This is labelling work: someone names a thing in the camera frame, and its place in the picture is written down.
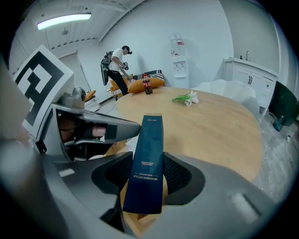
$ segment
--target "faucet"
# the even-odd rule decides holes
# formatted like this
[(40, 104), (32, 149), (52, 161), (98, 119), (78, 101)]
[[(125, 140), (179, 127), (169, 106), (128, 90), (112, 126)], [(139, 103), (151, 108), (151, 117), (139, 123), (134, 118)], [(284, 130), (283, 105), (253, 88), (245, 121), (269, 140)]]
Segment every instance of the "faucet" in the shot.
[(248, 61), (249, 51), (246, 51), (246, 61)]

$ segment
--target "ceiling light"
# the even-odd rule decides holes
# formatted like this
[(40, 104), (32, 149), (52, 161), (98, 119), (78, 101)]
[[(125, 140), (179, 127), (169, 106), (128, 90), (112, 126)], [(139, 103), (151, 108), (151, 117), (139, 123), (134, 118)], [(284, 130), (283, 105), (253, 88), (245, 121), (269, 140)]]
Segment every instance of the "ceiling light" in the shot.
[(64, 23), (64, 22), (69, 22), (69, 21), (78, 21), (78, 20), (88, 20), (91, 17), (91, 13), (79, 13), (79, 14), (71, 14), (71, 15), (65, 15), (65, 16), (60, 16), (56, 18), (52, 18), (46, 21), (42, 21), (38, 23), (37, 29), (42, 30), (44, 28), (59, 24), (59, 23)]

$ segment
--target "man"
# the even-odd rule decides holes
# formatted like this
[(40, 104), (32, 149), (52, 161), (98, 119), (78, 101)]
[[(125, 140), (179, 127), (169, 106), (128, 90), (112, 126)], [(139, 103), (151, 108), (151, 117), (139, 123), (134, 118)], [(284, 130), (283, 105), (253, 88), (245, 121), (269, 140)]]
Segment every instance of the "man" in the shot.
[(123, 95), (127, 95), (128, 88), (119, 71), (121, 70), (122, 73), (130, 79), (125, 72), (125, 70), (128, 70), (129, 68), (122, 62), (122, 56), (126, 54), (132, 54), (132, 52), (130, 52), (130, 47), (123, 46), (122, 48), (116, 49), (111, 56), (111, 63), (109, 64), (107, 71), (108, 76), (115, 81)]

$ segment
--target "white ceiling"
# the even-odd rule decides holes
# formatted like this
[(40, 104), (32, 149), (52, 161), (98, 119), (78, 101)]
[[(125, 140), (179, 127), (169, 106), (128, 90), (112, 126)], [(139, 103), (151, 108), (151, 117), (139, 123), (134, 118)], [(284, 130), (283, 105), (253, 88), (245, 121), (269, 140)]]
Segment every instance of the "white ceiling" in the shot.
[[(39, 45), (49, 50), (79, 41), (100, 42), (111, 27), (144, 0), (38, 0), (15, 33), (9, 71), (13, 74)], [(71, 13), (91, 13), (86, 21), (73, 21), (43, 30), (41, 21)]]

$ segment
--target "gray tile floor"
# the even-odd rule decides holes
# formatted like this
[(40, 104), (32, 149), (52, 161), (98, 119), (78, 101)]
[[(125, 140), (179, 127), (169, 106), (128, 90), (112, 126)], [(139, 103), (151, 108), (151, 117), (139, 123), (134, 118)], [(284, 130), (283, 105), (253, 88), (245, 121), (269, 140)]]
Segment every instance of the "gray tile floor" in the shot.
[[(110, 100), (102, 105), (98, 111), (115, 117), (120, 117), (115, 106), (115, 101)], [(253, 184), (264, 191), (272, 200), (279, 203), (285, 199), (292, 187), (299, 169), (299, 131), (298, 125), (284, 126), (277, 132), (272, 126), (273, 116), (269, 113), (259, 122), (262, 134), (263, 160), (262, 167)], [(287, 135), (292, 141), (287, 142)]]

